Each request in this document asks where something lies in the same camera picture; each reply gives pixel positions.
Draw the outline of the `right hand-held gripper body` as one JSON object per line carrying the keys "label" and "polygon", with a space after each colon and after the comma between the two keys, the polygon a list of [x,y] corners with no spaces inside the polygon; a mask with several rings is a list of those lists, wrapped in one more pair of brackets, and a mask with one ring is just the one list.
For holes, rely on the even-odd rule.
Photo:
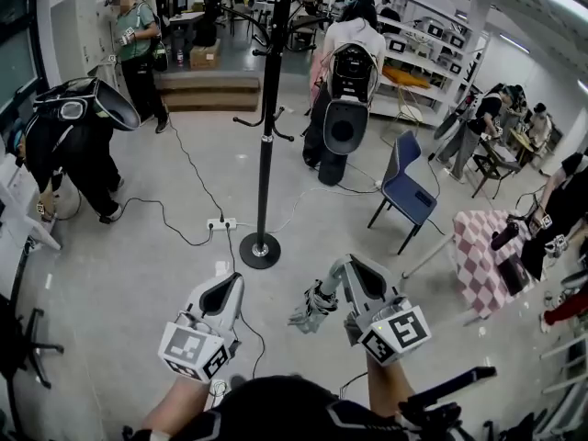
{"label": "right hand-held gripper body", "polygon": [[431,339],[422,309],[404,294],[376,312],[350,312],[344,326],[350,345],[360,345],[376,363],[386,367]]}

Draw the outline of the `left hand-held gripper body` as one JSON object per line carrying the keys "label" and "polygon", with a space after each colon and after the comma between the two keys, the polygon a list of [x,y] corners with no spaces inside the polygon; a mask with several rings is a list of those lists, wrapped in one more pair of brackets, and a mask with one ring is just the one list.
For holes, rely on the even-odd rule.
{"label": "left hand-held gripper body", "polygon": [[240,344],[232,329],[220,328],[189,312],[179,312],[164,328],[158,356],[180,376],[212,382],[235,356]]}

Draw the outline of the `grey umbrella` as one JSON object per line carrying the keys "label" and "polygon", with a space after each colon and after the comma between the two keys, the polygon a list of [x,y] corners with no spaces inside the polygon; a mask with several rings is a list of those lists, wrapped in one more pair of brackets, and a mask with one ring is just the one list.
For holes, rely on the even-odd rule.
{"label": "grey umbrella", "polygon": [[338,287],[336,279],[316,279],[304,292],[302,303],[288,317],[288,326],[298,328],[303,334],[315,334],[326,317],[338,309]]}

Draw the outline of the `black coat rack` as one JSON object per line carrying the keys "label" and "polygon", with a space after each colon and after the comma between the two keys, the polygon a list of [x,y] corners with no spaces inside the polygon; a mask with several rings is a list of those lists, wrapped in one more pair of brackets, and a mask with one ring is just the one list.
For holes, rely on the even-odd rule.
{"label": "black coat rack", "polygon": [[290,22],[293,13],[290,11],[291,0],[274,0],[273,20],[270,29],[266,29],[256,20],[252,22],[259,28],[262,36],[258,43],[262,50],[255,50],[255,56],[266,58],[263,77],[262,116],[256,123],[250,123],[235,117],[234,122],[249,128],[263,127],[260,137],[260,161],[257,200],[256,231],[245,236],[239,248],[239,253],[245,265],[264,270],[274,266],[280,258],[281,247],[271,232],[266,230],[266,216],[270,186],[270,174],[274,140],[276,138],[293,141],[294,138],[280,133],[276,128],[276,121],[283,112],[277,107],[280,73],[283,54],[289,50]]}

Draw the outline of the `person's right forearm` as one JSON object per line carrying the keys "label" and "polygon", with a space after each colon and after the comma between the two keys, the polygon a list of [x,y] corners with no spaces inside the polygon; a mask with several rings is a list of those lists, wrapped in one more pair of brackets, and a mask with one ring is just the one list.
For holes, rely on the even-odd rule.
{"label": "person's right forearm", "polygon": [[414,395],[399,360],[381,366],[371,355],[367,360],[367,387],[370,410],[382,417],[400,413],[399,404]]}

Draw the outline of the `black shoulder-mounted pack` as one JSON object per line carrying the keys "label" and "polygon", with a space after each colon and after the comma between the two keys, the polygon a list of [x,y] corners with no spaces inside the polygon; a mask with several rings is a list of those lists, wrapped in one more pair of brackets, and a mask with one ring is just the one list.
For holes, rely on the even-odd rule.
{"label": "black shoulder-mounted pack", "polygon": [[456,427],[459,422],[461,408],[454,401],[456,394],[496,376],[496,367],[473,367],[452,379],[400,402],[401,415],[410,424],[417,427],[417,433],[423,438],[444,435]]}

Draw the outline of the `blue chair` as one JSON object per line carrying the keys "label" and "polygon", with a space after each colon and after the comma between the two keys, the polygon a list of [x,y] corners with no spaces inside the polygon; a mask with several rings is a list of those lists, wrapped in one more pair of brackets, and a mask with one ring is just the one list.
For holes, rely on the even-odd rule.
{"label": "blue chair", "polygon": [[[394,208],[410,221],[413,227],[398,250],[398,254],[403,252],[409,241],[421,230],[437,205],[436,198],[406,173],[406,168],[421,154],[421,147],[412,131],[407,130],[397,137],[379,189],[383,199],[367,225],[370,229],[384,208],[387,210]],[[433,200],[432,204],[427,206],[420,201],[415,196],[417,191],[423,191],[429,196]]]}

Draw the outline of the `black bottle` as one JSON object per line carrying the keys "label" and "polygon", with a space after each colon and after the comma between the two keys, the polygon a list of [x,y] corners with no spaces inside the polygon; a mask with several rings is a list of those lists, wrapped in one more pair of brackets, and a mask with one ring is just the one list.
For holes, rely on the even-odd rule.
{"label": "black bottle", "polygon": [[498,251],[519,234],[519,226],[516,222],[510,221],[501,232],[492,234],[491,249]]}

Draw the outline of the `black box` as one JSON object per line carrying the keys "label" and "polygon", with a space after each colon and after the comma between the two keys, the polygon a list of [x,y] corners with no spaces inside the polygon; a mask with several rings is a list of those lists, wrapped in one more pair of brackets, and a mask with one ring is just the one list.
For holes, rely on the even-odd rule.
{"label": "black box", "polygon": [[530,283],[529,275],[516,254],[504,259],[497,267],[510,296],[517,295]]}

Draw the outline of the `white desk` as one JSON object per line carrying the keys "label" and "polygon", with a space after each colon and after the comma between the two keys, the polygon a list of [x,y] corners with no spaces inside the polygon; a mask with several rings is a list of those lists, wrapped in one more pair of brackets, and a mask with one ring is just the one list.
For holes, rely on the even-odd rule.
{"label": "white desk", "polygon": [[16,157],[5,153],[0,160],[0,200],[6,205],[8,217],[15,219],[26,235],[60,251],[62,246],[51,236],[56,222],[44,222],[33,212],[39,199],[36,181],[24,166],[17,166]]}

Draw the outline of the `brown wooden steps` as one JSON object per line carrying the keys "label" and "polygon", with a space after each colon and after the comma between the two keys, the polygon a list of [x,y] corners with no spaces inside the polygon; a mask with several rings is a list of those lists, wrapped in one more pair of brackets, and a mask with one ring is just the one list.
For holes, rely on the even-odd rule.
{"label": "brown wooden steps", "polygon": [[155,85],[170,112],[255,112],[262,91],[257,77],[217,74],[158,75]]}

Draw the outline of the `white shelf unit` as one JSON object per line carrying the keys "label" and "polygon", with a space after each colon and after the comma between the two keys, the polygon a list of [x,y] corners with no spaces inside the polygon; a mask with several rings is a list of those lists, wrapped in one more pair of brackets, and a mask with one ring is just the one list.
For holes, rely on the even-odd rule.
{"label": "white shelf unit", "polygon": [[396,85],[383,75],[380,89],[372,104],[372,113],[389,119],[434,127],[441,123],[471,88],[486,50],[487,42],[482,38],[490,4],[484,0],[470,0],[466,3],[464,12],[452,0],[390,0],[390,7],[398,17],[394,19],[378,15],[381,30],[386,29],[394,33],[393,28],[381,27],[382,18],[403,24],[415,24],[423,17],[431,17],[442,22],[446,28],[458,31],[466,39],[463,70],[461,74],[455,75],[446,72],[439,65],[403,51],[404,46],[400,46],[400,52],[391,51],[390,35],[388,32],[385,34],[387,52],[384,66],[421,77],[431,86],[423,89]]}

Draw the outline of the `cardboard box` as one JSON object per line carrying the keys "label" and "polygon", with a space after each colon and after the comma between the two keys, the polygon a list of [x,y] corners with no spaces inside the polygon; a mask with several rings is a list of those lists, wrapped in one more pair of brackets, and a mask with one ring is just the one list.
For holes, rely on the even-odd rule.
{"label": "cardboard box", "polygon": [[194,46],[189,53],[191,70],[214,69],[219,59],[220,40],[208,47]]}

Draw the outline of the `black office chair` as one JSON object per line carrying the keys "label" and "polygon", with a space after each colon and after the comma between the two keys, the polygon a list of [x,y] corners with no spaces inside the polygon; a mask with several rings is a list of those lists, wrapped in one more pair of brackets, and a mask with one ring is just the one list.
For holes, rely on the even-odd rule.
{"label": "black office chair", "polygon": [[217,39],[216,20],[221,14],[221,0],[204,0],[204,14],[196,22],[195,37],[192,44],[195,47],[212,47]]}

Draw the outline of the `white lockers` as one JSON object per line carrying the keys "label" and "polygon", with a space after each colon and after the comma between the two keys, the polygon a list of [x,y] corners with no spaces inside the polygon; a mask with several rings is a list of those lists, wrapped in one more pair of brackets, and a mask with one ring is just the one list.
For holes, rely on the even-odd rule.
{"label": "white lockers", "polygon": [[63,0],[51,8],[51,32],[60,79],[96,76],[118,88],[109,0]]}

